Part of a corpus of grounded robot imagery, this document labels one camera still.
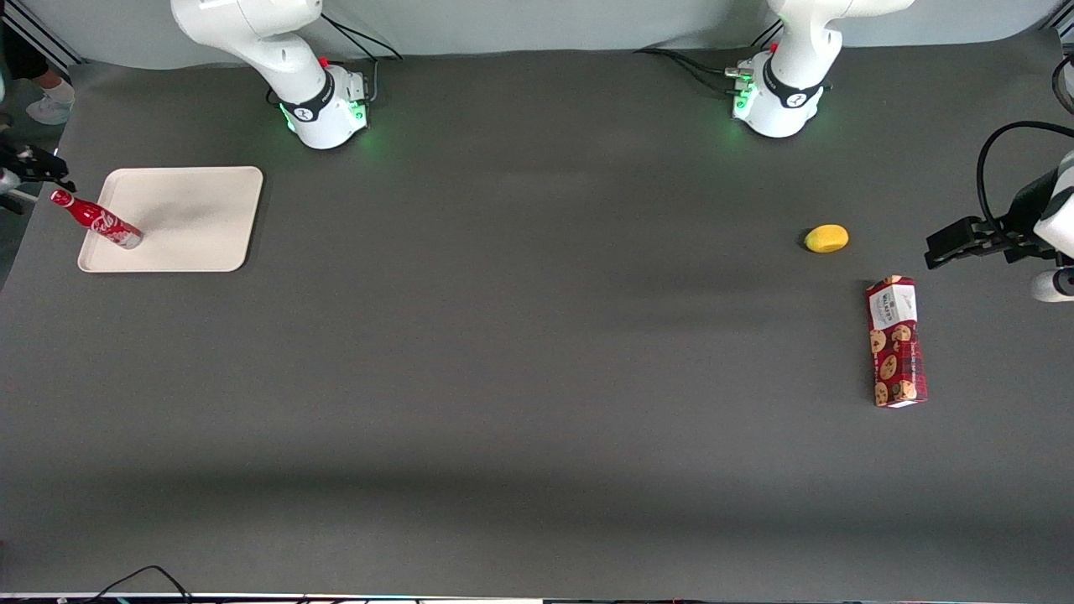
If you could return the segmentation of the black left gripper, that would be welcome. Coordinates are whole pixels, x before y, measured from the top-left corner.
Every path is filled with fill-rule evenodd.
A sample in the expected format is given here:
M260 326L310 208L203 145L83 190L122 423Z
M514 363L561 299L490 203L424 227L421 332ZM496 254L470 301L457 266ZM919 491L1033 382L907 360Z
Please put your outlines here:
M1039 236L1035 227L1039 221L1051 218L1060 207L1056 201L1058 179L1059 171L1053 169L1014 196L1008 213L998 219L1004 229L1003 238L996 234L989 222L975 216L966 216L925 238L925 267L937 270L952 260L1000 251L1004 251L1006 263L1019 263L1035 253L1057 253L1051 243Z

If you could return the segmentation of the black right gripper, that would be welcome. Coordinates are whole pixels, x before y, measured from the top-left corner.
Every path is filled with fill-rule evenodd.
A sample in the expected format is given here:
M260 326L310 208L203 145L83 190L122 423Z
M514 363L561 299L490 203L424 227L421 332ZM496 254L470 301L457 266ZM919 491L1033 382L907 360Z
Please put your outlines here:
M1 143L1 172L3 182L33 179L58 186L70 195L76 193L76 184L70 179L66 161L42 148L31 149L23 143Z

